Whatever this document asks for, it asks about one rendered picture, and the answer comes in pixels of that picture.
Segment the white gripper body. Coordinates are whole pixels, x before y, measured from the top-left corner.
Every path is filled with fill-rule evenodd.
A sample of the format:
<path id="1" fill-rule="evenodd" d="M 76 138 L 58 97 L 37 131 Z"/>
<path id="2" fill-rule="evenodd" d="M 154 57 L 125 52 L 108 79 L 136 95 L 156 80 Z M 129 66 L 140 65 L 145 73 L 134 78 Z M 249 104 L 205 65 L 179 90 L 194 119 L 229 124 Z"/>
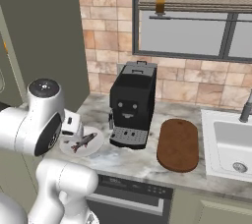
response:
<path id="1" fill-rule="evenodd" d="M 84 136 L 84 125 L 82 123 L 81 118 L 77 120 L 77 132 L 76 132 L 76 138 L 81 140 Z"/>

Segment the grey red fish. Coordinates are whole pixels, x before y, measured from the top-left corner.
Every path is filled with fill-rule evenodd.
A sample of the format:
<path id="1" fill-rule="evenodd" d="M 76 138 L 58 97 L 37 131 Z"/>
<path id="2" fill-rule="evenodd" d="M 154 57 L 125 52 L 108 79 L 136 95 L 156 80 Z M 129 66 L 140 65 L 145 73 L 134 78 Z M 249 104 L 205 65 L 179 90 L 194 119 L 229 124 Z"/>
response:
<path id="1" fill-rule="evenodd" d="M 71 148 L 74 152 L 77 152 L 77 150 L 81 147 L 87 147 L 88 143 L 92 141 L 97 136 L 97 133 L 91 133 L 89 135 L 83 136 L 80 141 L 78 141 L 75 145 L 72 145 Z"/>

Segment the white round plate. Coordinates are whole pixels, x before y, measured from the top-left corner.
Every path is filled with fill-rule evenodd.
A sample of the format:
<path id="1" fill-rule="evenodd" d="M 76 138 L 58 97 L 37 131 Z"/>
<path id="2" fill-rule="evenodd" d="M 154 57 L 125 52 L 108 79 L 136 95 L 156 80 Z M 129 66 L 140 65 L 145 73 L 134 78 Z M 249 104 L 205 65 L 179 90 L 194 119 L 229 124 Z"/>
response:
<path id="1" fill-rule="evenodd" d="M 86 157 L 97 152 L 103 145 L 104 137 L 102 132 L 94 127 L 84 126 L 84 136 L 91 133 L 97 133 L 97 136 L 88 143 L 87 147 L 81 146 L 77 152 L 74 152 L 71 148 L 72 145 L 75 145 L 78 141 L 76 138 L 66 138 L 65 140 L 60 141 L 60 149 L 63 153 L 73 157 Z"/>

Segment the olive cabinet door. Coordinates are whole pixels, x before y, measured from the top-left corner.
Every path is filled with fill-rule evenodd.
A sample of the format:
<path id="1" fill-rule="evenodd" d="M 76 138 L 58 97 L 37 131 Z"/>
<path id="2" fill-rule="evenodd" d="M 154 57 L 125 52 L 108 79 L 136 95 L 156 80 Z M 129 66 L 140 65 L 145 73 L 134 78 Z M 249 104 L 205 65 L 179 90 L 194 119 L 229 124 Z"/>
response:
<path id="1" fill-rule="evenodd" d="M 8 54 L 3 42 L 6 42 Z M 0 6 L 0 101 L 11 106 L 27 102 L 27 85 L 15 53 L 3 9 Z"/>

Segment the brown oval cutting board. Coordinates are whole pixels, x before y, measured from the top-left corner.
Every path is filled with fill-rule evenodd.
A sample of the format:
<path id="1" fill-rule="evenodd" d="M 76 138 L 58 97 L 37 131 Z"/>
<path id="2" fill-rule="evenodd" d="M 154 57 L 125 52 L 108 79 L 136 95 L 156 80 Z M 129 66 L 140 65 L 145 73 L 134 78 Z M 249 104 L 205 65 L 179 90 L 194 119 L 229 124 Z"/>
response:
<path id="1" fill-rule="evenodd" d="M 173 172 L 194 170 L 199 162 L 197 127 L 182 119 L 164 121 L 159 132 L 157 161 Z"/>

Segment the black coffee machine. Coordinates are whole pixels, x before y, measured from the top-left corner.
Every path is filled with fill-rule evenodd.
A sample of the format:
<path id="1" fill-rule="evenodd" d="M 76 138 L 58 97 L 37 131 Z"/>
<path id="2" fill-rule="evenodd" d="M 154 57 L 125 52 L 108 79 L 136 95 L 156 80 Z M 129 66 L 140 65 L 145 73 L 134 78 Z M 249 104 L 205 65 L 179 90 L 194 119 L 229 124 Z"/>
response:
<path id="1" fill-rule="evenodd" d="M 155 109 L 158 65 L 127 62 L 110 89 L 109 141 L 119 147 L 144 149 Z"/>

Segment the black dishwasher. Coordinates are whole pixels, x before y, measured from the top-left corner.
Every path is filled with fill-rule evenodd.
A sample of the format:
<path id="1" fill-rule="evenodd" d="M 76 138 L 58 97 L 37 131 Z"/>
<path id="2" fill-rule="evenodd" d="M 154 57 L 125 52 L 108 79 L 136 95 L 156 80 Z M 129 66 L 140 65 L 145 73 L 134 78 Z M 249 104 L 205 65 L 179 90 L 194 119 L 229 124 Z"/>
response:
<path id="1" fill-rule="evenodd" d="M 168 224 L 172 188 L 99 175 L 87 197 L 100 224 Z"/>

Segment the dark framed window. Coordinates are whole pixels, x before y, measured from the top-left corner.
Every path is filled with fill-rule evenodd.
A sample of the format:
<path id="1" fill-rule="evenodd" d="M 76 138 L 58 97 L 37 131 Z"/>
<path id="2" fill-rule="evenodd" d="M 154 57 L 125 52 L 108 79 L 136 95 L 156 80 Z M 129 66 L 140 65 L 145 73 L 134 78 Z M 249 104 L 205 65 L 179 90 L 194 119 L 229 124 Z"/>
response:
<path id="1" fill-rule="evenodd" d="M 252 63 L 252 13 L 141 10 L 133 4 L 133 52 L 146 56 Z"/>

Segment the white sink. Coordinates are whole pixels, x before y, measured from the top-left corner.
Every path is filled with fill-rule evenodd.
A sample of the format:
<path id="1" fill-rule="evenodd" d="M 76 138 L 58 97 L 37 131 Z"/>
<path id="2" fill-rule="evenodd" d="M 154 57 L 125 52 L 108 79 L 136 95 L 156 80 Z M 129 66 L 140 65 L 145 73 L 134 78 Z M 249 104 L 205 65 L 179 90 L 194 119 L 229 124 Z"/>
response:
<path id="1" fill-rule="evenodd" d="M 252 115 L 201 110 L 206 173 L 252 183 Z"/>

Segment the olive base cupboard door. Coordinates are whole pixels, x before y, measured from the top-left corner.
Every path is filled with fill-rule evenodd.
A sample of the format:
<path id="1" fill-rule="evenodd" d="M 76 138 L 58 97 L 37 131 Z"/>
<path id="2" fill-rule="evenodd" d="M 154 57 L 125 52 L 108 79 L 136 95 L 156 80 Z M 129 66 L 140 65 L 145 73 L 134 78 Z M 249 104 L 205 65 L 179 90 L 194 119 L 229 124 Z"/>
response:
<path id="1" fill-rule="evenodd" d="M 252 203 L 176 190 L 168 224 L 252 224 Z"/>

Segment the grey tap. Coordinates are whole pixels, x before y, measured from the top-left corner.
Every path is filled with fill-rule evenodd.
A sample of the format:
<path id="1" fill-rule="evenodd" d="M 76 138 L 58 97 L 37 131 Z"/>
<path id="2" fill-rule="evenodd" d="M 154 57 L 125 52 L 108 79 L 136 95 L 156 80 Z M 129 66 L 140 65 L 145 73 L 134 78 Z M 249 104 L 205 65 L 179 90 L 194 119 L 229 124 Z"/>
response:
<path id="1" fill-rule="evenodd" d="M 248 97 L 247 102 L 244 104 L 239 121 L 242 123 L 247 123 L 250 112 L 252 111 L 252 89 Z"/>

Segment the olive wall cabinet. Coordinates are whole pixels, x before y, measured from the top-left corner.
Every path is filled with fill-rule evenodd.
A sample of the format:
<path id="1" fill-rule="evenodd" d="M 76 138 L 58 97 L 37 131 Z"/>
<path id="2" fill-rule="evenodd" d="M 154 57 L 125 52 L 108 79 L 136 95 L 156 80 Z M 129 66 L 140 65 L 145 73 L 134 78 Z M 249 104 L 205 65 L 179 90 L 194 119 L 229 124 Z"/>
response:
<path id="1" fill-rule="evenodd" d="M 0 0 L 28 85 L 57 81 L 65 108 L 77 111 L 90 94 L 79 0 Z"/>

